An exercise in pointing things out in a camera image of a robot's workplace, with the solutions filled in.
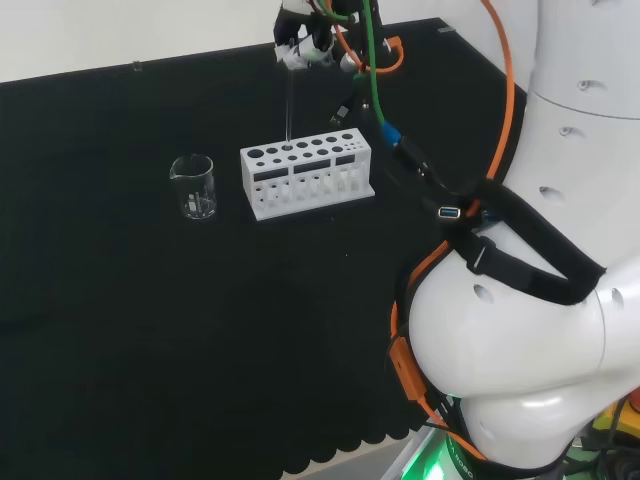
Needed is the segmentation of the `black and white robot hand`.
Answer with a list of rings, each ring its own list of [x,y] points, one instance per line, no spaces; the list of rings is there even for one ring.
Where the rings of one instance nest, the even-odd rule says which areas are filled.
[[[276,60],[290,71],[334,63],[369,69],[362,1],[283,1],[273,36]]]

